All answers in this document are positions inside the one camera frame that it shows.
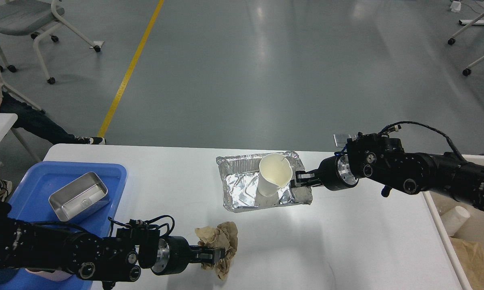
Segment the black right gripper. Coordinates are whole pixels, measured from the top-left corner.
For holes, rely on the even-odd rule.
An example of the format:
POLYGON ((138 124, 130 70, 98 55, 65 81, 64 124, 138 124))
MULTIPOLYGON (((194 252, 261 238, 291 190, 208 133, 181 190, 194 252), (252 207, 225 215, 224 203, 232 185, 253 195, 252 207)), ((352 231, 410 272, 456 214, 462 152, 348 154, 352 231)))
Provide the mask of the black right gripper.
POLYGON ((352 189, 359 182, 351 172, 347 155, 324 159, 318 167, 318 180, 331 191, 352 189))

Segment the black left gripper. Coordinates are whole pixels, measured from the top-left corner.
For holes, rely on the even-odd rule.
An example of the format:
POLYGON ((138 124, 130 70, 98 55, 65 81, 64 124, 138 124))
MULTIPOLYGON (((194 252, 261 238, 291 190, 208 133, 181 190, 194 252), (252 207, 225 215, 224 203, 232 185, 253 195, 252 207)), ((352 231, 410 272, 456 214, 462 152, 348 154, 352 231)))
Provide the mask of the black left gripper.
POLYGON ((181 273, 189 262, 216 264, 225 257, 224 248, 190 248, 182 236, 160 238, 155 264, 151 271, 155 275, 174 275, 181 273))

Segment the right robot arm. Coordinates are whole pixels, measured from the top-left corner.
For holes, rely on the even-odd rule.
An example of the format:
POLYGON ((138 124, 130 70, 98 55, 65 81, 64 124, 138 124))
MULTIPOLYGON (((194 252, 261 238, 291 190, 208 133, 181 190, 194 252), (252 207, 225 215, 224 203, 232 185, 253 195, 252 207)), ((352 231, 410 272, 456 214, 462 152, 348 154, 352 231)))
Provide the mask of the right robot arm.
POLYGON ((403 124, 347 139, 342 151, 320 163, 315 178, 331 191, 350 189, 359 179, 368 178, 384 186, 384 197, 392 189, 408 195, 432 191, 484 212, 484 165, 466 160, 448 135, 428 125, 424 128, 440 134, 450 152, 405 152, 401 140, 390 137, 403 124))

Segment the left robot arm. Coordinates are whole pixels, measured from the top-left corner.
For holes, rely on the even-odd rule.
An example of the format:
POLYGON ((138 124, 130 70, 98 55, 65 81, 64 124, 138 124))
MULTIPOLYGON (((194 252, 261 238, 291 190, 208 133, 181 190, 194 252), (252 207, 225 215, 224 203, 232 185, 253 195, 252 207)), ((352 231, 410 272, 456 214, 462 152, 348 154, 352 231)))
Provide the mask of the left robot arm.
POLYGON ((223 248, 190 245, 172 236, 174 222, 157 225, 134 220, 118 225, 115 236, 99 237, 68 222, 25 222, 8 216, 12 207, 0 200, 0 269, 63 271, 78 279, 100 281, 105 290, 117 282, 135 282, 142 269, 155 275, 181 273, 191 263, 214 264, 223 248))

